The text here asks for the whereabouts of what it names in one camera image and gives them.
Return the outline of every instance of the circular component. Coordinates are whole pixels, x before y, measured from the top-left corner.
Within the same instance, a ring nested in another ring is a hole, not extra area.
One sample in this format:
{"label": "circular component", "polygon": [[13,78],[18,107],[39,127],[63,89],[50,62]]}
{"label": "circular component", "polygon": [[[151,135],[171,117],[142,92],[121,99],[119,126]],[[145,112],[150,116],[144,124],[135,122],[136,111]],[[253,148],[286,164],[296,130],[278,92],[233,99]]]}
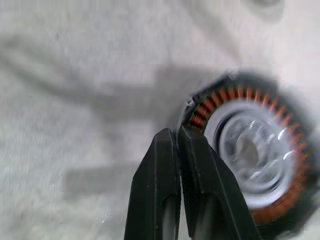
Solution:
{"label": "circular component", "polygon": [[198,105],[191,126],[235,175],[256,224],[271,223],[295,206],[309,155],[287,106],[261,89],[221,88]]}

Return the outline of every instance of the gray concrete surface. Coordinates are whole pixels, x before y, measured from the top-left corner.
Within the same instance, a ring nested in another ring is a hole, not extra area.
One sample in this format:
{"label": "gray concrete surface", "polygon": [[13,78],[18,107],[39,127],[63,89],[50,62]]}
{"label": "gray concrete surface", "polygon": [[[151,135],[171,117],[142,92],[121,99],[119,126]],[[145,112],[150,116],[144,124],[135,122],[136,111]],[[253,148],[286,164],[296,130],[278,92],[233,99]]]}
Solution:
{"label": "gray concrete surface", "polygon": [[[153,135],[226,70],[268,73],[317,111],[319,7],[2,0],[0,239],[122,239]],[[319,219],[299,239],[319,239]]]}

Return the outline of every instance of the copper coil winding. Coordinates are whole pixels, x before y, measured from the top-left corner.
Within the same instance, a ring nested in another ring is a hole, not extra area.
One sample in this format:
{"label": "copper coil winding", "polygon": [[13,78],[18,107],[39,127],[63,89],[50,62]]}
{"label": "copper coil winding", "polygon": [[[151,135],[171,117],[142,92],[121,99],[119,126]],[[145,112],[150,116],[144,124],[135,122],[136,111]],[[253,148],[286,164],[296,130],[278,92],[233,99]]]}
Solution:
{"label": "copper coil winding", "polygon": [[304,190],[305,171],[308,167],[305,161],[309,157],[309,154],[305,153],[307,144],[304,142],[304,134],[301,132],[295,134],[300,125],[297,122],[292,122],[293,115],[291,113],[286,114],[288,108],[286,106],[279,106],[276,99],[271,101],[268,93],[261,93],[262,91],[259,89],[254,91],[252,88],[247,88],[245,91],[241,87],[230,87],[227,90],[222,88],[219,92],[214,92],[211,97],[201,104],[192,117],[191,122],[193,128],[202,129],[216,108],[229,101],[246,98],[248,101],[253,100],[255,104],[267,107],[270,112],[274,112],[275,118],[279,120],[280,124],[283,127],[287,127],[290,137],[289,143],[295,147],[297,156],[297,168],[293,181],[288,191],[272,205],[251,211],[252,218],[256,224],[268,224],[283,216],[299,200],[300,193]]}

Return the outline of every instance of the white surface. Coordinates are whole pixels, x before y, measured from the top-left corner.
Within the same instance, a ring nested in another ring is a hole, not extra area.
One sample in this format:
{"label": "white surface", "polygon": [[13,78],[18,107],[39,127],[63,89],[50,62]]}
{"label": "white surface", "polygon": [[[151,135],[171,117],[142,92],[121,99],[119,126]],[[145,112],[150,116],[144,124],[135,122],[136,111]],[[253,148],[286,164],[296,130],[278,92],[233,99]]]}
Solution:
{"label": "white surface", "polygon": [[[319,109],[319,7],[2,0],[0,239],[123,239],[131,179],[153,135],[225,70],[270,73]],[[319,239],[318,224],[305,239]]]}

